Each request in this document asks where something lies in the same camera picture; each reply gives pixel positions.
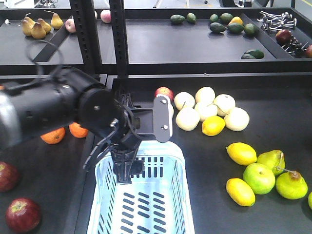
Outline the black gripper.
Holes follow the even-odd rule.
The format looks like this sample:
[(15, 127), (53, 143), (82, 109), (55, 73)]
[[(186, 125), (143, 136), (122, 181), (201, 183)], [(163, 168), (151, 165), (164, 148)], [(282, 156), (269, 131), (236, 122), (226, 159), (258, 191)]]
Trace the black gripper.
[(131, 176), (144, 171), (143, 160), (136, 159), (140, 143), (155, 138), (165, 143), (173, 135), (171, 102), (157, 95), (153, 109), (136, 108), (129, 94), (117, 101), (109, 92), (89, 91), (82, 99), (82, 126), (101, 138), (83, 168), (95, 166), (100, 152), (110, 152), (117, 183), (131, 184)]

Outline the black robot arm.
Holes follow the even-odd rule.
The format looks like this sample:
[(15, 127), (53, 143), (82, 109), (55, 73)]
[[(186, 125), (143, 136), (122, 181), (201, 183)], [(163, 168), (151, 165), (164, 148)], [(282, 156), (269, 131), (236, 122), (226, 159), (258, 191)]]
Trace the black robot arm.
[(76, 122), (100, 138), (83, 169), (94, 168), (107, 154), (120, 184), (144, 171), (137, 159), (141, 143), (170, 140), (170, 98), (157, 95), (152, 107), (137, 108), (130, 94), (117, 96), (85, 72), (60, 62), (49, 75), (25, 50), (37, 70), (28, 83), (7, 82), (0, 92), (0, 147), (7, 149)]

